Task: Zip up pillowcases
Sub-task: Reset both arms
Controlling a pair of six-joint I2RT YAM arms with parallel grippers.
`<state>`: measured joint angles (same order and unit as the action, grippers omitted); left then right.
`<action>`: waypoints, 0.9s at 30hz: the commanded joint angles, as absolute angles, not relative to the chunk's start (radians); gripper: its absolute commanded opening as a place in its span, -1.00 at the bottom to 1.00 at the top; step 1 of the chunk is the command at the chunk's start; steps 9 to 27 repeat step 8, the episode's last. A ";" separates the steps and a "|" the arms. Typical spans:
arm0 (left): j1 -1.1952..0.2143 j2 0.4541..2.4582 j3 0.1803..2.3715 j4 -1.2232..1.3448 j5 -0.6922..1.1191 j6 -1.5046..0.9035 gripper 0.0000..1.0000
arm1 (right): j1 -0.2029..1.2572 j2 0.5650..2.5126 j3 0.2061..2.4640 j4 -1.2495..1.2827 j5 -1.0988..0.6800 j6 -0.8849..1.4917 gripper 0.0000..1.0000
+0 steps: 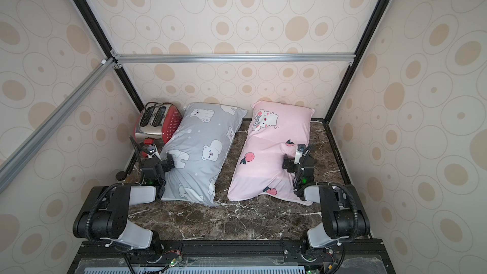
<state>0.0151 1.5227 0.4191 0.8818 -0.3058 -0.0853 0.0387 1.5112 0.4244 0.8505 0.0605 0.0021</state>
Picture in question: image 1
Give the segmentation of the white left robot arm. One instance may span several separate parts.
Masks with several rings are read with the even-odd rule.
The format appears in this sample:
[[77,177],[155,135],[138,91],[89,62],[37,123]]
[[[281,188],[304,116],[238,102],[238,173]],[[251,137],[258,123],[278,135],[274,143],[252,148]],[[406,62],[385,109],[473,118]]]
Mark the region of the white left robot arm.
[[132,223],[129,208],[161,199],[166,186],[166,174],[175,168],[173,156],[151,157],[142,163],[142,173],[151,177],[147,185],[93,187],[74,220],[72,232],[94,244],[117,245],[129,250],[149,249],[162,254],[163,246],[157,232]]

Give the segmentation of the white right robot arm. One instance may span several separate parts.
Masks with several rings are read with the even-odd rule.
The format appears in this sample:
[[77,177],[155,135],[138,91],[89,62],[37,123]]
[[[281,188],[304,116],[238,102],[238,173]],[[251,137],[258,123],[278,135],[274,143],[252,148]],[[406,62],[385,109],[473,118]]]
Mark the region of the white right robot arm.
[[354,186],[315,182],[315,160],[284,157],[283,168],[294,175],[294,193],[304,202],[320,206],[322,222],[303,237],[304,248],[329,248],[370,233],[370,221]]

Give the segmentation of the pink cat pillow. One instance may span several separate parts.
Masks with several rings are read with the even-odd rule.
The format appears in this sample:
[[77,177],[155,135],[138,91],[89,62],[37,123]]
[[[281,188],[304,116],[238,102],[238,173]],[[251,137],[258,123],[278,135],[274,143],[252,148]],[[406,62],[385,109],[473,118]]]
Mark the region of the pink cat pillow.
[[294,193],[294,174],[283,168],[284,159],[294,159],[298,145],[309,143],[314,109],[270,101],[253,105],[252,121],[238,160],[228,200],[232,202],[270,195],[305,206]]

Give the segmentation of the grey polar bear pillow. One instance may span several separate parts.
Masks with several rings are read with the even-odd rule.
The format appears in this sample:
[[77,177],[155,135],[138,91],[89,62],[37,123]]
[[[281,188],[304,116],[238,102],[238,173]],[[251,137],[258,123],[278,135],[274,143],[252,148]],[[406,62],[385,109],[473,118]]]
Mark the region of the grey polar bear pillow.
[[230,105],[191,103],[161,153],[175,168],[166,174],[161,200],[182,200],[215,206],[215,187],[235,133],[247,110]]

